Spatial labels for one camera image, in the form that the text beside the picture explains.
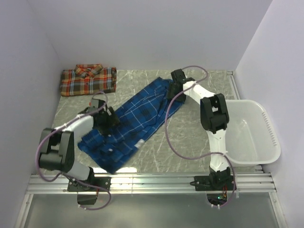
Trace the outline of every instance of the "gray marble surface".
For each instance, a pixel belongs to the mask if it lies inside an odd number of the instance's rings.
[[[115,110],[157,77],[171,78],[171,70],[118,70],[116,93],[108,94],[108,105]],[[204,76],[200,70],[185,70],[188,77],[198,80]],[[209,78],[200,83],[207,90],[223,93],[226,99],[234,99],[226,71],[209,71]],[[53,127],[62,125],[85,109],[91,95],[61,97]],[[179,153],[195,157],[209,152],[207,133],[200,124],[200,109],[194,100],[187,98],[185,104],[169,120],[171,143]],[[75,156],[81,163],[98,167],[84,152],[75,146]],[[162,126],[125,164],[132,171],[153,172],[197,172],[209,170],[210,157],[188,161],[176,156],[166,141]]]

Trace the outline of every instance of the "white wall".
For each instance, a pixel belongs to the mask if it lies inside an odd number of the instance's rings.
[[[64,67],[237,67],[271,0],[28,0]]]
[[[271,171],[291,228],[304,227],[304,1],[273,0],[237,69],[242,98],[261,103],[282,153]]]
[[[62,67],[26,1],[0,1],[0,31],[0,227],[11,228],[55,115]]]

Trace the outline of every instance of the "white container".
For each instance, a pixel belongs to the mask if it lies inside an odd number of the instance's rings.
[[[234,166],[255,166],[275,162],[281,146],[264,107],[251,100],[226,100],[227,156]]]

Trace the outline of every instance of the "clothing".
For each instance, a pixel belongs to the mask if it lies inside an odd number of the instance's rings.
[[[102,136],[93,129],[82,137],[79,149],[107,172],[116,172],[164,123],[170,102],[166,94],[171,81],[155,79],[115,111],[120,124],[110,129],[110,135]],[[175,101],[169,117],[181,105]]]
[[[94,94],[100,90],[105,93],[116,91],[116,68],[103,68],[94,77],[77,76],[75,70],[64,70],[61,74],[61,95],[75,96],[84,94]]]
[[[94,77],[98,75],[102,69],[103,66],[101,64],[78,64],[75,68],[75,74],[82,78],[87,76]]]

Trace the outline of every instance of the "cable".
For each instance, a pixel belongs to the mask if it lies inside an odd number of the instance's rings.
[[[167,126],[168,126],[168,115],[169,115],[169,111],[170,111],[170,109],[171,109],[171,106],[172,106],[173,102],[174,102],[180,95],[182,95],[184,92],[186,92],[186,91],[192,89],[197,83],[199,83],[199,82],[205,80],[205,79],[208,78],[208,76],[209,76],[206,69],[204,69],[204,68],[202,68],[202,67],[200,67],[200,66],[196,66],[196,65],[186,66],[186,67],[182,68],[182,70],[187,69],[187,68],[190,68],[190,67],[197,67],[197,68],[199,68],[199,69],[202,69],[202,70],[206,73],[206,76],[205,76],[204,78],[198,80],[198,81],[197,81],[195,84],[193,84],[191,87],[189,87],[189,88],[187,88],[187,89],[185,89],[185,90],[179,92],[178,94],[176,94],[176,96],[173,97],[173,99],[170,101],[169,106],[168,106],[168,109],[167,109],[166,117],[165,117],[165,135],[166,135],[166,139],[167,139],[167,142],[168,142],[168,144],[169,144],[171,150],[172,150],[177,156],[179,156],[179,157],[181,157],[181,158],[183,158],[183,159],[186,159],[186,160],[197,160],[197,159],[201,159],[201,158],[207,157],[207,156],[209,156],[209,155],[213,155],[213,154],[220,154],[220,155],[223,155],[223,156],[225,157],[225,159],[227,160],[229,166],[231,167],[232,174],[233,174],[233,190],[232,190],[232,193],[231,193],[231,197],[229,197],[229,199],[227,200],[227,202],[225,202],[223,205],[220,206],[220,207],[223,207],[223,206],[227,205],[227,204],[231,201],[231,199],[232,199],[232,197],[233,197],[233,195],[234,195],[234,192],[235,192],[235,188],[236,188],[236,175],[235,175],[234,168],[233,168],[233,166],[232,166],[231,161],[229,160],[229,158],[228,158],[225,154],[223,154],[223,153],[221,153],[221,152],[210,152],[210,153],[206,153],[206,154],[203,154],[203,155],[201,155],[201,156],[194,157],[194,158],[183,156],[183,155],[179,154],[179,153],[174,149],[174,147],[172,146],[172,144],[171,144],[171,142],[170,142],[170,140],[169,140],[169,136],[168,136],[168,129],[167,129],[167,128],[168,128],[168,127],[167,127]]]
[[[61,126],[61,127],[57,128],[56,130],[52,131],[50,134],[48,134],[48,135],[39,143],[38,148],[37,148],[37,150],[36,150],[36,155],[35,155],[35,166],[36,166],[37,173],[38,173],[38,175],[39,175],[44,181],[53,182],[53,181],[55,181],[55,180],[59,177],[60,174],[62,174],[62,175],[64,175],[64,176],[67,177],[67,178],[72,178],[72,179],[74,179],[75,181],[77,181],[78,183],[80,183],[80,184],[82,184],[82,185],[85,185],[85,186],[91,187],[91,188],[95,188],[95,189],[99,189],[99,190],[102,190],[102,191],[105,191],[105,192],[108,193],[108,195],[109,195],[109,200],[108,200],[103,206],[101,206],[101,207],[99,207],[99,208],[86,208],[86,207],[84,207],[84,206],[80,206],[81,208],[84,208],[84,209],[86,209],[86,210],[99,210],[99,209],[105,208],[105,207],[110,203],[111,198],[112,198],[110,191],[109,191],[108,189],[105,189],[105,188],[102,188],[102,187],[99,187],[99,186],[94,186],[94,185],[90,185],[90,184],[84,183],[84,182],[82,182],[82,181],[80,181],[80,180],[77,180],[77,179],[75,179],[74,177],[71,177],[71,176],[69,176],[69,175],[67,175],[67,174],[64,174],[64,173],[62,173],[62,172],[58,173],[53,179],[47,179],[47,178],[43,175],[43,173],[41,172],[41,170],[40,170],[40,166],[39,166],[39,154],[40,154],[40,150],[41,150],[42,145],[43,145],[43,144],[46,142],[46,140],[48,140],[52,135],[56,134],[57,132],[60,132],[60,131],[63,130],[63,129],[66,129],[68,126],[70,126],[71,124],[73,124],[73,123],[76,122],[77,120],[80,120],[80,119],[84,118],[85,116],[89,116],[89,115],[98,113],[99,111],[101,111],[101,110],[106,106],[106,104],[108,103],[108,96],[107,96],[103,91],[99,91],[99,92],[95,93],[95,94],[93,95],[92,98],[94,98],[94,96],[96,96],[97,94],[104,94],[104,95],[105,95],[105,102],[104,102],[104,104],[103,104],[100,108],[98,108],[98,109],[96,109],[96,110],[94,110],[94,111],[92,111],[92,112],[86,113],[86,114],[84,114],[84,115],[82,115],[82,116],[77,116],[77,117],[75,117],[74,119],[72,119],[72,120],[70,120],[69,122],[67,122],[66,124],[64,124],[63,126]]]

